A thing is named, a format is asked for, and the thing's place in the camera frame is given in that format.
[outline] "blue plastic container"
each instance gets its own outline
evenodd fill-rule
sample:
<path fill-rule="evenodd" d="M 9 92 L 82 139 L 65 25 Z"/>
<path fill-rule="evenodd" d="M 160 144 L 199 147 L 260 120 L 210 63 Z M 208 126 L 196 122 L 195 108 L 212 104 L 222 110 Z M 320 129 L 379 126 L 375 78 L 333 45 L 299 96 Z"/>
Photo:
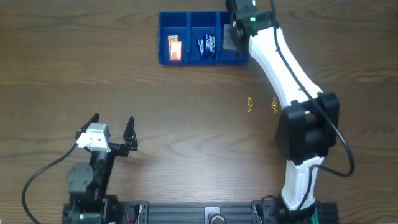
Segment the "blue plastic container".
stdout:
<path fill-rule="evenodd" d="M 159 12 L 159 63 L 164 65 L 242 64 L 248 62 L 245 50 L 223 48 L 224 25 L 229 24 L 228 12 Z M 216 58 L 202 60 L 196 41 L 205 34 L 216 36 Z M 167 37 L 178 35 L 182 41 L 181 61 L 169 60 Z"/>

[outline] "black cable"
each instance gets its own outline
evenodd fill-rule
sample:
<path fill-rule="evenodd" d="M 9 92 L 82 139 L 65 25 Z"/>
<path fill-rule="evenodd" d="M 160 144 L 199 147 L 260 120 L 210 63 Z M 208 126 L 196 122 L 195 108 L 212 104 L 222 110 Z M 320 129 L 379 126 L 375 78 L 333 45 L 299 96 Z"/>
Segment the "black cable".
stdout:
<path fill-rule="evenodd" d="M 343 144 L 344 148 L 346 149 L 347 156 L 348 156 L 348 159 L 349 159 L 349 165 L 350 165 L 350 169 L 349 169 L 349 171 L 346 174 L 342 173 L 342 172 L 335 171 L 335 170 L 333 170 L 331 168 L 327 168 L 327 167 L 322 166 L 322 165 L 312 165 L 312 166 L 310 166 L 309 167 L 310 177 L 308 178 L 307 191 L 306 191 L 306 193 L 304 195 L 304 198 L 301 201 L 301 203 L 300 203 L 300 205 L 298 206 L 298 209 L 297 209 L 297 210 L 300 210 L 303 207 L 303 204 L 305 203 L 305 201 L 308 199 L 308 195 L 310 193 L 311 184 L 312 184 L 312 171 L 313 171 L 314 168 L 323 169 L 323 170 L 325 170 L 327 172 L 330 172 L 332 174 L 335 174 L 335 175 L 337 175 L 339 177 L 349 177 L 349 176 L 353 175 L 353 172 L 355 170 L 355 162 L 354 162 L 354 156 L 353 156 L 353 154 L 351 152 L 351 148 L 349 147 L 349 145 L 346 142 L 346 140 L 343 137 L 343 135 L 340 133 L 339 129 L 333 124 L 333 122 L 330 120 L 329 116 L 325 113 L 325 111 L 322 109 L 322 107 L 312 98 L 312 96 L 309 94 L 309 92 L 301 84 L 300 80 L 296 77 L 296 75 L 293 72 L 292 68 L 287 63 L 284 55 L 282 54 L 282 51 L 280 50 L 280 47 L 279 47 L 278 38 L 277 38 L 277 28 L 279 27 L 279 25 L 278 25 L 278 22 L 277 22 L 277 19 L 276 19 L 276 9 L 275 9 L 274 0 L 270 0 L 270 4 L 271 4 L 271 11 L 272 11 L 272 20 L 273 20 L 272 22 L 274 24 L 274 38 L 275 38 L 276 51 L 278 51 L 281 59 L 285 63 L 285 66 L 289 70 L 289 72 L 292 75 L 293 79 L 297 82 L 297 85 L 305 93 L 305 95 L 308 97 L 308 99 L 310 99 L 310 101 L 312 102 L 314 107 L 323 116 L 325 121 L 330 125 L 330 127 L 334 130 L 334 132 L 336 133 L 336 135 L 340 139 L 341 143 Z"/>
<path fill-rule="evenodd" d="M 55 164 L 57 164 L 57 163 L 59 163 L 60 161 L 62 161 L 64 158 L 68 157 L 68 156 L 73 152 L 73 150 L 76 148 L 76 146 L 77 146 L 77 143 L 74 143 L 73 146 L 72 146 L 72 148 L 71 148 L 65 155 L 63 155 L 61 158 L 57 159 L 56 161 L 50 163 L 49 165 L 43 167 L 41 170 L 37 171 L 37 172 L 26 182 L 25 187 L 24 187 L 24 189 L 23 189 L 23 191 L 22 191 L 22 206 L 24 207 L 26 214 L 29 216 L 29 218 L 30 218 L 34 223 L 40 224 L 40 222 L 37 221 L 37 219 L 31 214 L 31 212 L 29 211 L 29 209 L 27 208 L 27 205 L 26 205 L 26 199 L 25 199 L 25 197 L 26 197 L 26 191 L 27 191 L 27 188 L 29 187 L 29 184 L 32 183 L 32 181 L 33 181 L 39 174 L 43 173 L 43 172 L 46 171 L 48 168 L 54 166 Z"/>

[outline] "wooden table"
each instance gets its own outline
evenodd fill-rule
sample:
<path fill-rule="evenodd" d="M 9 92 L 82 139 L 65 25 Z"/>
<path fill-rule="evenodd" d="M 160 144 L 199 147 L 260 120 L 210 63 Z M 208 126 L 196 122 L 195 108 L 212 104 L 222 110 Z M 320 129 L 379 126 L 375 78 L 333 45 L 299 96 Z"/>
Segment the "wooden table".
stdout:
<path fill-rule="evenodd" d="M 259 8 L 269 8 L 258 1 Z M 398 220 L 396 0 L 276 1 L 286 41 L 307 75 L 341 102 L 340 128 L 357 169 L 318 175 L 317 199 L 341 223 Z M 275 93 L 254 61 L 166 67 L 159 11 L 224 10 L 218 0 L 0 1 L 0 219 L 30 223 L 27 179 L 65 154 L 95 112 L 122 142 L 130 115 L 139 150 L 117 158 L 108 193 L 149 202 L 250 202 L 277 195 L 285 161 L 275 143 Z M 254 100 L 246 114 L 247 97 Z M 75 150 L 36 178 L 31 212 L 60 223 Z M 341 144 L 326 165 L 348 169 Z"/>

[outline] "blue snack wrapper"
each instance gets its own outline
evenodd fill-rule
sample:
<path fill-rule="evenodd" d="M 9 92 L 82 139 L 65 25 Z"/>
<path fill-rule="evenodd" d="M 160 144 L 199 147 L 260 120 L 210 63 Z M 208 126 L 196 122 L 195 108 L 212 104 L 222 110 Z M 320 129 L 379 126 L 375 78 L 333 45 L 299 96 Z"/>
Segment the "blue snack wrapper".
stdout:
<path fill-rule="evenodd" d="M 200 53 L 200 58 L 205 59 L 205 44 L 203 40 L 197 40 L 197 47 Z"/>
<path fill-rule="evenodd" d="M 216 58 L 216 36 L 205 34 L 204 41 L 206 43 L 205 57 Z"/>

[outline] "wood grain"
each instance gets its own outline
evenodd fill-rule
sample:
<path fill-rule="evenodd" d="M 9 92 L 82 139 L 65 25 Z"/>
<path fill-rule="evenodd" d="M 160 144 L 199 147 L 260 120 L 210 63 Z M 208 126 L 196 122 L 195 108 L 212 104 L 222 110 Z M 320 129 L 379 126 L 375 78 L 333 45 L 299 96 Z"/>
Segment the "wood grain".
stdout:
<path fill-rule="evenodd" d="M 267 9 L 267 1 L 257 1 Z M 398 221 L 398 3 L 276 1 L 287 43 L 307 75 L 341 102 L 340 129 L 357 169 L 320 172 L 316 196 L 341 223 Z M 285 161 L 274 140 L 275 95 L 256 62 L 165 67 L 159 11 L 224 10 L 214 0 L 0 1 L 0 219 L 30 223 L 26 180 L 73 144 L 93 113 L 120 141 L 128 117 L 139 151 L 117 158 L 109 194 L 149 202 L 250 202 L 278 194 Z M 246 98 L 254 111 L 246 114 Z M 29 187 L 43 223 L 60 223 L 76 150 Z M 346 170 L 341 145 L 326 165 Z"/>

